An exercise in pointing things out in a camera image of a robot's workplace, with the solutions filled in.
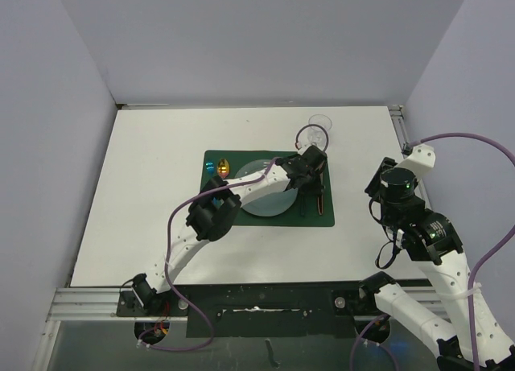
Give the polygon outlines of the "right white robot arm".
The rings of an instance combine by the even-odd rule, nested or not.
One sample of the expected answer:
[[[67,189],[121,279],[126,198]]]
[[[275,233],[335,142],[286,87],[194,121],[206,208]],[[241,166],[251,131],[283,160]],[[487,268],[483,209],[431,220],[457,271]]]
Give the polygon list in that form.
[[[415,195],[417,185],[411,169],[385,158],[365,193],[372,203],[379,203],[377,222],[391,233],[394,251],[405,250],[426,275],[447,318],[413,299],[383,271],[360,282],[360,308],[395,318],[430,349],[441,370],[512,370],[514,343],[479,286],[468,284],[472,273],[454,226]]]

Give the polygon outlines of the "blue plastic spoon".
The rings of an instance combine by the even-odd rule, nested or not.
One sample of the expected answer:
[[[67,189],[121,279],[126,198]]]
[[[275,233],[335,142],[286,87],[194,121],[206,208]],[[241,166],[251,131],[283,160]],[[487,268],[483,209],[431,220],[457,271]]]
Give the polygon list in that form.
[[[213,176],[215,174],[216,168],[215,168],[214,162],[212,160],[207,160],[204,164],[204,167],[205,167],[206,172],[210,176]]]

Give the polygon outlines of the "dark green placemat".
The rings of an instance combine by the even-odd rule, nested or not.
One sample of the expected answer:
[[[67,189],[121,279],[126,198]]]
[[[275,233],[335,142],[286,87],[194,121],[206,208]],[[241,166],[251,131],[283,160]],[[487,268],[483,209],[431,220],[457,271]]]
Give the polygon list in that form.
[[[230,164],[229,178],[234,179],[235,173],[245,164],[255,159],[272,159],[273,157],[286,157],[290,151],[280,150],[206,150],[202,162],[202,174],[200,185],[204,186],[212,177],[206,172],[204,164],[212,160],[216,167],[221,158],[226,158]],[[272,217],[252,216],[241,209],[234,221],[236,226],[273,226],[273,227],[332,227],[335,225],[334,209],[332,203],[332,189],[330,171],[326,167],[323,173],[325,191],[323,194],[324,214],[317,212],[316,197],[314,192],[306,192],[306,216],[301,217],[299,211],[299,192],[296,201],[284,213]]]

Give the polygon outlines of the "gold fork green handle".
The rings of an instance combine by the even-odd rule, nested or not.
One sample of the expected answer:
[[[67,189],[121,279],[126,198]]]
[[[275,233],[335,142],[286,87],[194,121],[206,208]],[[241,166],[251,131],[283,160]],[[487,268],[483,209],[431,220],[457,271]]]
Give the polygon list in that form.
[[[300,191],[299,192],[299,211],[300,211],[300,216],[301,217],[305,217],[306,216],[306,192],[305,191]]]

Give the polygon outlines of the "clear plastic cup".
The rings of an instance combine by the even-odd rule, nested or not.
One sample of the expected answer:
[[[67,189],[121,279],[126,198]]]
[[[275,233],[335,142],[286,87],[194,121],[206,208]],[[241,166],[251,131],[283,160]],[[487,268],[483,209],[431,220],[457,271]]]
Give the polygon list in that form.
[[[307,140],[311,145],[317,146],[320,150],[328,148],[328,133],[332,128],[332,120],[323,114],[315,114],[308,120],[309,128]]]

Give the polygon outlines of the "copper knife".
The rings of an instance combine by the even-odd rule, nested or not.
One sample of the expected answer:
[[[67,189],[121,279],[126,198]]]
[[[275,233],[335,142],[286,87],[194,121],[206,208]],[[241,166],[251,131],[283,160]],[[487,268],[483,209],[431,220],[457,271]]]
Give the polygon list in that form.
[[[325,191],[325,185],[323,183],[323,173],[319,175],[319,189],[316,197],[317,204],[317,212],[320,216],[324,214],[324,205],[323,205],[323,194]]]

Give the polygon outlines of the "teal round plate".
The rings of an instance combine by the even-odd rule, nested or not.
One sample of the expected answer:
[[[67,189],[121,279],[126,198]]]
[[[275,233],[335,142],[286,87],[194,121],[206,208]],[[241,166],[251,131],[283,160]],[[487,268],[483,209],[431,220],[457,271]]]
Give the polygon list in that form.
[[[242,166],[236,173],[235,178],[253,174],[264,170],[269,164],[269,159],[255,159]],[[272,217],[278,216],[288,210],[297,199],[298,189],[291,189],[285,192],[272,193],[255,200],[242,209],[252,216]]]

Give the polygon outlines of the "gold iridescent spoon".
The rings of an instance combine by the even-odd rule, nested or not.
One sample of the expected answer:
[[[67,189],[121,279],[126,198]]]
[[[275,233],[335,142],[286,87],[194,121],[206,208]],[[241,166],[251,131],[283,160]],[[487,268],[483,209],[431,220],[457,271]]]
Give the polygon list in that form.
[[[216,165],[216,173],[222,178],[226,179],[230,174],[230,164],[226,158],[221,158]]]

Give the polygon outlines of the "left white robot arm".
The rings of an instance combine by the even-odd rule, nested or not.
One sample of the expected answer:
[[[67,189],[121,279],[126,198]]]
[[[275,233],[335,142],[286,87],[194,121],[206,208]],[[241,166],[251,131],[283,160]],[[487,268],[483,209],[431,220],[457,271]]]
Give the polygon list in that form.
[[[293,155],[275,157],[265,168],[241,178],[211,178],[199,194],[180,204],[169,216],[166,253],[150,271],[132,279],[135,306],[145,315],[160,312],[163,293],[174,288],[179,273],[205,245],[229,232],[242,207],[319,182],[327,163],[326,152],[310,145]]]

